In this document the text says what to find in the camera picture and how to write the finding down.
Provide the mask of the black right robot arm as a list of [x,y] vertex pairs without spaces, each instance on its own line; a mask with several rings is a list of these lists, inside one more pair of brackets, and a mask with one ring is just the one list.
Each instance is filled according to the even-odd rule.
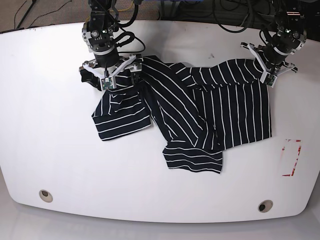
[[141,53],[145,44],[136,35],[125,30],[138,16],[140,0],[133,0],[133,14],[127,23],[120,23],[115,0],[89,0],[90,17],[83,24],[82,39],[94,59],[79,67],[81,81],[97,89],[115,89],[116,78],[125,71],[135,83],[142,71]]

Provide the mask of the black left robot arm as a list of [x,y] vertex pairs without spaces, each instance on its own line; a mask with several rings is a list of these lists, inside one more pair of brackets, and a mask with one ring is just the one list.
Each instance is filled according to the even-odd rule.
[[300,50],[307,40],[304,29],[304,17],[301,5],[296,0],[273,0],[276,32],[270,35],[267,27],[260,30],[264,35],[265,45],[255,47],[251,43],[241,43],[241,47],[249,50],[262,69],[261,82],[266,79],[275,80],[288,71],[297,72],[293,63],[286,58]]

